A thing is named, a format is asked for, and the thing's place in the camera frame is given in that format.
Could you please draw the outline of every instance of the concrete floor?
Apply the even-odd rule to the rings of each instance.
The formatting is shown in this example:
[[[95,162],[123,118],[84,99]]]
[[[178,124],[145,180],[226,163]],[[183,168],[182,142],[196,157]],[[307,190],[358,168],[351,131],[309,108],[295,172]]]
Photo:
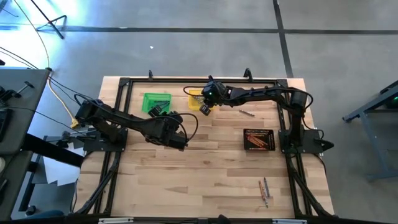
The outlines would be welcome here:
[[[35,24],[43,23],[30,1],[19,2]],[[277,27],[272,0],[36,2],[50,18],[66,14],[70,26]],[[286,29],[398,29],[398,2],[392,0],[280,0],[279,4]],[[8,2],[5,9],[19,17],[3,11],[0,25],[26,24],[14,2]],[[55,70],[54,78],[92,97],[98,95],[105,75],[147,75],[149,69],[154,75],[240,77],[249,67],[255,77],[286,77],[278,34],[67,32],[65,40],[60,40],[55,33],[46,32],[42,37],[50,66]],[[361,123],[345,124],[341,120],[397,80],[396,37],[286,35],[294,77],[304,78],[307,90],[315,98],[311,106],[315,124],[325,130],[325,139],[335,143],[324,160],[335,212],[344,218],[398,222],[397,179],[371,183],[365,179],[366,174],[379,170],[379,164]],[[38,67],[47,66],[40,40],[29,26],[22,25],[19,31],[1,31],[0,43]],[[12,60],[7,62],[18,65]],[[72,111],[78,109],[67,97],[63,98]],[[38,111],[70,123],[48,89]],[[396,128],[386,128],[382,119],[374,120],[381,125],[377,129],[380,135],[386,130],[396,133]],[[63,130],[63,126],[37,115],[29,132],[42,137]],[[31,204],[41,211],[59,209],[67,213],[72,195],[72,185],[38,185]],[[22,216],[18,212],[12,215]]]

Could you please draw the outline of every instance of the green container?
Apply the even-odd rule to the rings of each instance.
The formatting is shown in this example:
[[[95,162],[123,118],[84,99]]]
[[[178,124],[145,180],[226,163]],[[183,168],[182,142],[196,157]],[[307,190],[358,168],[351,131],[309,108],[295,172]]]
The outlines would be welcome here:
[[[145,93],[142,111],[148,113],[154,106],[159,105],[162,112],[169,112],[172,104],[172,95],[168,93]]]

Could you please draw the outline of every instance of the wire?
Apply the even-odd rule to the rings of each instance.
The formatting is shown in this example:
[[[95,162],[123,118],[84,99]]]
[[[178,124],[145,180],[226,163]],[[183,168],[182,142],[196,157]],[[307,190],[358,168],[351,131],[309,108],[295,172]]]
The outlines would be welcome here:
[[[1,10],[4,10],[4,11],[6,11],[6,12],[8,12],[8,14],[10,14],[10,15],[12,15],[12,16],[14,16],[14,17],[19,17],[19,16],[16,16],[16,15],[14,15],[14,14],[13,14],[13,13],[11,13],[11,12],[9,12],[9,11],[5,10],[4,8],[1,8],[1,7],[0,7],[0,9],[1,9]]]
[[[12,55],[14,55],[14,56],[16,56],[16,57],[19,57],[21,60],[23,60],[23,61],[25,61],[26,63],[28,63],[28,64],[30,65],[29,67],[34,67],[35,69],[38,69],[38,68],[37,68],[36,66],[34,66],[32,63],[28,62],[27,60],[25,60],[24,58],[20,57],[19,55],[16,55],[16,54],[12,53],[11,51],[5,49],[4,47],[0,47],[0,49],[6,51],[6,52],[8,52],[8,53],[10,53],[10,54],[12,54]]]
[[[36,34],[39,36],[40,41],[43,44],[44,50],[45,50],[45,54],[47,56],[47,67],[50,68],[50,58],[49,58],[49,53],[47,52],[47,48],[45,47],[44,41],[42,39],[42,37],[40,36],[39,32],[37,32],[35,26],[33,25],[32,21],[30,21],[29,17],[27,16],[27,14],[25,13],[25,11],[20,7],[20,5],[18,4],[17,0],[14,0],[14,2],[17,4],[18,8],[21,10],[21,12],[25,15],[26,19],[29,21],[29,23],[31,24],[31,26],[33,27],[33,30],[35,30]]]
[[[60,82],[56,81],[56,79],[54,79],[53,77],[49,77],[49,78],[51,79],[51,81],[56,82],[58,85],[60,85],[60,86],[62,86],[62,87],[64,87],[64,88],[66,88],[67,90],[72,91],[72,92],[74,92],[74,93],[76,93],[76,94],[85,96],[85,97],[87,97],[87,98],[89,98],[89,99],[92,100],[91,97],[89,97],[89,96],[87,96],[87,95],[84,95],[84,94],[82,94],[82,93],[79,93],[79,92],[77,92],[77,91],[75,91],[75,90],[72,90],[71,88],[69,88],[69,87],[67,87],[67,86],[65,86],[65,85],[62,85]]]
[[[55,85],[56,87],[58,87],[61,91],[63,91],[64,94],[66,94],[70,100],[72,100],[73,102],[77,103],[72,97],[70,97],[70,95],[68,93],[66,93],[61,87],[59,87],[57,84],[55,84],[52,80],[50,80],[50,82]]]
[[[56,92],[53,90],[53,88],[51,87],[51,83],[50,83],[51,79],[47,79],[47,85],[50,88],[50,91],[54,94],[54,96],[61,102],[62,106],[65,108],[65,110],[67,111],[67,113],[70,116],[70,119],[72,120],[72,124],[70,125],[71,128],[75,128],[79,125],[79,122],[76,120],[76,118],[72,115],[72,112],[70,112],[68,106],[65,104],[65,102],[56,94]]]
[[[318,155],[318,154],[313,154],[316,158],[319,159],[319,161],[321,161],[322,165],[323,165],[323,169],[325,170],[325,175],[326,175],[326,165],[325,162],[323,161],[323,159]]]
[[[204,87],[207,87],[207,86],[209,86],[209,85],[206,85],[206,86],[186,86],[186,87],[182,88],[182,91],[184,91],[184,93],[187,94],[188,96],[203,96],[203,95],[193,95],[191,93],[188,93],[185,89],[186,88],[204,88]]]
[[[322,133],[322,135],[321,135],[321,138],[320,138],[320,139],[323,139],[323,137],[324,137],[325,133],[323,132],[323,130],[322,130],[322,129],[313,129],[313,128],[310,128],[310,127],[308,127],[308,125],[305,123],[305,120],[304,120],[304,118],[302,118],[302,120],[303,120],[303,124],[304,124],[304,126],[305,126],[306,128],[308,128],[309,130],[320,131],[320,132]]]
[[[31,26],[33,27],[33,29],[35,30],[36,34],[39,36],[39,39],[43,45],[43,48],[45,50],[45,54],[47,56],[47,67],[50,68],[50,57],[49,57],[49,53],[47,51],[47,48],[44,44],[43,38],[40,36],[39,32],[37,32],[37,29],[35,28],[35,26],[33,25],[32,21],[30,21],[29,17],[27,16],[27,14],[25,13],[25,11],[21,8],[21,6],[18,4],[17,0],[14,0],[15,3],[17,4],[18,8],[22,11],[22,13],[25,15],[26,19],[29,21],[29,23],[31,24]],[[52,89],[51,87],[51,83],[50,83],[50,78],[47,79],[47,86],[50,88],[50,91],[54,94],[54,96],[61,102],[62,106],[65,108],[65,110],[67,111],[67,113],[69,114],[71,120],[72,120],[72,124],[70,125],[71,128],[75,128],[79,125],[79,122],[73,117],[72,113],[70,112],[69,108],[66,106],[65,102],[63,102],[63,100],[57,95],[57,93]]]
[[[20,60],[14,58],[13,56],[11,56],[11,55],[9,55],[9,54],[7,54],[7,53],[5,53],[5,52],[0,51],[0,53],[3,53],[3,54],[5,54],[5,55],[7,55],[8,57],[10,57],[10,58],[16,60],[16,61],[19,62],[19,63],[23,63],[24,65],[28,66],[28,67],[31,68],[31,69],[35,69],[34,67],[28,65],[26,62],[20,61]]]
[[[73,199],[70,202],[70,206],[69,206],[70,213],[73,213],[75,206],[76,206],[76,202],[77,202],[77,181],[78,181],[78,179],[75,181],[75,202],[73,202]]]
[[[5,106],[5,107],[8,107],[8,108],[23,109],[23,110],[29,110],[29,111],[34,112],[34,113],[38,113],[38,114],[40,114],[40,115],[42,115],[42,116],[44,116],[44,117],[46,117],[46,118],[48,118],[48,119],[50,119],[50,120],[52,120],[52,121],[58,123],[58,124],[64,125],[64,126],[67,127],[68,129],[71,129],[72,131],[77,132],[78,134],[81,134],[81,135],[86,136],[86,134],[83,134],[83,133],[81,133],[81,132],[79,132],[79,131],[76,131],[76,130],[70,128],[69,126],[67,126],[66,124],[61,123],[61,122],[57,121],[56,119],[50,118],[49,116],[47,116],[47,115],[45,115],[45,114],[42,114],[42,113],[40,113],[40,112],[38,112],[38,111],[36,111],[36,110],[32,110],[32,109],[29,109],[29,108],[23,108],[23,107],[19,107],[19,106],[8,106],[8,105],[4,105],[4,106]]]
[[[289,159],[293,159],[293,158],[295,158],[297,156],[297,153],[296,154],[293,154],[293,156],[288,156],[288,158]]]
[[[199,127],[198,118],[197,118],[194,114],[191,114],[191,113],[180,113],[180,114],[176,114],[176,115],[189,115],[189,116],[193,116],[193,117],[195,118],[195,120],[196,120],[196,122],[197,122],[197,126],[196,126],[196,128],[195,128],[193,134],[191,135],[191,137],[188,139],[187,142],[191,141],[191,139],[196,135],[196,133],[197,133],[197,131],[198,131],[198,127]]]

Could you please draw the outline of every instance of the wooden table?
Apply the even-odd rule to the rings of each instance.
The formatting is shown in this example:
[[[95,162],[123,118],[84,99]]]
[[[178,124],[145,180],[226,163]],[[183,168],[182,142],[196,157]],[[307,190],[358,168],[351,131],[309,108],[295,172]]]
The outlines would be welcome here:
[[[119,78],[104,77],[99,94],[104,103],[114,105]],[[288,83],[305,90],[301,78],[288,79]],[[222,106],[206,117],[199,111],[188,109],[188,96],[182,87],[191,84],[134,84],[129,113],[149,118],[141,111],[144,93],[170,93],[172,109],[195,114],[200,126],[184,152],[147,143],[140,133],[129,131],[127,148],[119,166],[112,216],[217,217],[223,214],[230,218],[294,217],[285,157],[280,152],[277,137],[280,125],[276,103],[260,101],[236,108]],[[264,87],[260,84],[231,86]],[[256,117],[239,113],[238,109],[254,113]],[[195,120],[190,116],[183,119],[190,135],[195,129]],[[309,109],[305,120],[310,127],[313,126]],[[276,151],[245,152],[243,128],[273,129]],[[82,165],[75,210],[84,204],[98,185],[103,156],[103,152],[94,152]],[[308,188],[324,208],[333,213],[321,162],[310,154],[303,154],[302,157]],[[273,196],[269,200],[269,208],[265,207],[258,186],[258,180],[263,177],[267,177]],[[301,191],[297,192],[300,208],[304,211]],[[107,194],[108,188],[104,191],[101,211]]]

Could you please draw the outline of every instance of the black cable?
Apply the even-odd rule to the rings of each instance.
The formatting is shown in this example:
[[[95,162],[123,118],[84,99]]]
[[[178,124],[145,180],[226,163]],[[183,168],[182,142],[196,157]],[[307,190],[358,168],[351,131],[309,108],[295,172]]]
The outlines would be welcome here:
[[[320,131],[320,132],[322,133],[322,136],[320,137],[320,139],[323,139],[323,137],[324,137],[325,133],[323,132],[323,130],[322,130],[322,129],[313,129],[313,128],[310,128],[310,127],[308,127],[308,125],[305,123],[305,120],[304,120],[304,118],[302,118],[302,120],[303,120],[303,124],[304,124],[304,126],[305,126],[306,128],[308,128],[309,130]]]
[[[289,159],[293,159],[297,156],[297,154],[294,154],[293,156],[288,157]]]
[[[32,63],[28,62],[27,60],[23,59],[22,57],[20,57],[20,56],[14,54],[14,53],[12,53],[11,51],[9,51],[9,50],[7,50],[7,49],[5,49],[5,48],[3,48],[3,47],[0,47],[0,49],[5,50],[6,52],[8,52],[8,53],[10,53],[10,54],[12,54],[12,55],[15,55],[16,57],[19,57],[21,60],[25,61],[26,63],[28,63],[29,65],[31,65],[31,66],[34,67],[35,69],[38,69],[38,68],[37,68],[36,66],[34,66]]]
[[[44,116],[44,117],[46,117],[46,118],[48,118],[48,119],[50,119],[50,120],[52,120],[52,121],[58,123],[58,124],[64,125],[64,126],[67,127],[68,129],[71,129],[72,131],[77,132],[78,134],[81,134],[81,135],[86,136],[85,134],[83,134],[83,133],[81,133],[81,132],[79,132],[79,131],[76,131],[76,130],[72,129],[71,127],[67,126],[66,124],[61,123],[61,122],[57,121],[56,119],[50,118],[49,116],[44,115],[44,114],[42,114],[42,113],[40,113],[40,112],[38,112],[38,111],[36,111],[36,110],[32,110],[32,109],[29,109],[29,108],[23,108],[23,107],[19,107],[19,106],[8,106],[8,105],[4,105],[4,106],[5,106],[5,107],[8,107],[8,108],[23,109],[23,110],[29,110],[29,111],[34,112],[34,113],[38,113],[38,114],[40,114],[40,115],[42,115],[42,116]]]
[[[56,81],[56,80],[55,80],[54,78],[52,78],[52,77],[49,77],[49,79],[51,79],[52,81],[56,82],[58,85],[60,85],[60,86],[62,86],[62,87],[64,87],[64,88],[66,88],[66,89],[69,90],[69,91],[72,91],[72,92],[74,92],[74,93],[76,93],[76,94],[78,94],[78,95],[82,95],[82,96],[88,97],[89,99],[92,100],[91,97],[89,97],[89,96],[87,96],[87,95],[84,95],[84,94],[82,94],[82,93],[79,93],[79,92],[77,92],[77,91],[75,91],[75,90],[72,90],[71,88],[69,88],[69,87],[67,87],[67,86],[65,86],[65,85],[62,85],[61,83],[59,83],[58,81]]]
[[[321,161],[322,165],[323,165],[323,169],[325,170],[325,175],[326,175],[326,165],[325,162],[323,161],[323,159],[318,155],[318,154],[313,154],[316,158],[319,159],[319,161]]]
[[[12,59],[16,60],[16,61],[17,61],[17,62],[19,62],[19,63],[23,63],[24,65],[28,66],[28,67],[29,67],[29,68],[31,68],[31,69],[35,69],[34,67],[32,67],[32,66],[28,65],[27,63],[25,63],[25,62],[22,62],[22,61],[20,61],[20,60],[18,60],[18,59],[16,59],[16,58],[14,58],[13,56],[11,56],[11,55],[9,55],[9,54],[7,54],[7,53],[5,53],[5,52],[2,52],[2,51],[0,51],[0,53],[7,55],[8,57],[10,57],[10,58],[12,58]]]
[[[79,106],[81,106],[81,103],[80,103],[80,101],[77,99],[77,96],[78,96],[77,94],[74,94],[74,95],[73,95],[73,97],[74,97],[76,103],[79,104]]]
[[[207,87],[207,86],[186,86],[186,87],[182,88],[182,91],[184,91],[184,93],[187,94],[188,96],[203,96],[203,95],[193,95],[191,93],[188,93],[185,89],[186,88],[204,88],[204,87]]]
[[[92,153],[92,151],[86,152],[85,157],[83,158],[83,160],[85,160],[90,154]],[[73,199],[70,202],[70,206],[69,206],[69,212],[73,213],[75,206],[76,206],[76,202],[77,202],[77,182],[78,182],[79,178],[77,178],[77,180],[75,181],[75,202],[73,203]]]
[[[61,91],[63,91],[63,93],[65,95],[67,95],[69,97],[70,100],[72,100],[73,102],[77,103],[74,99],[72,99],[72,97],[70,97],[70,95],[68,93],[66,93],[61,87],[59,87],[57,84],[55,84],[52,80],[50,80],[50,82],[55,85],[56,87],[58,87]]]
[[[191,113],[172,114],[172,115],[170,115],[170,116],[176,116],[176,115],[189,115],[189,116],[193,116],[193,118],[195,118],[195,120],[196,120],[196,122],[197,122],[197,126],[196,126],[194,132],[192,133],[191,137],[188,139],[187,142],[191,141],[191,139],[196,135],[196,133],[197,133],[197,131],[198,131],[198,128],[199,128],[199,121],[198,121],[198,118],[197,118],[194,114],[191,114]]]

